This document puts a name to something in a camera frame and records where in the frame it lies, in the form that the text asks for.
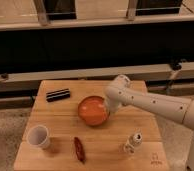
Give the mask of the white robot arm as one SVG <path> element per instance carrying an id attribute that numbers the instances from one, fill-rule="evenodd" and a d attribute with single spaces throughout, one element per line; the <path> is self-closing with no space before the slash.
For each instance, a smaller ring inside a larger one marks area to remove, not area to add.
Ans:
<path id="1" fill-rule="evenodd" d="M 194 171 L 194 100 L 175 96 L 140 92 L 130 88 L 130 79 L 118 75 L 105 88 L 105 106 L 109 114 L 121 106 L 132 105 L 157 114 L 193 131 L 193 138 L 186 161 L 186 171 Z"/>

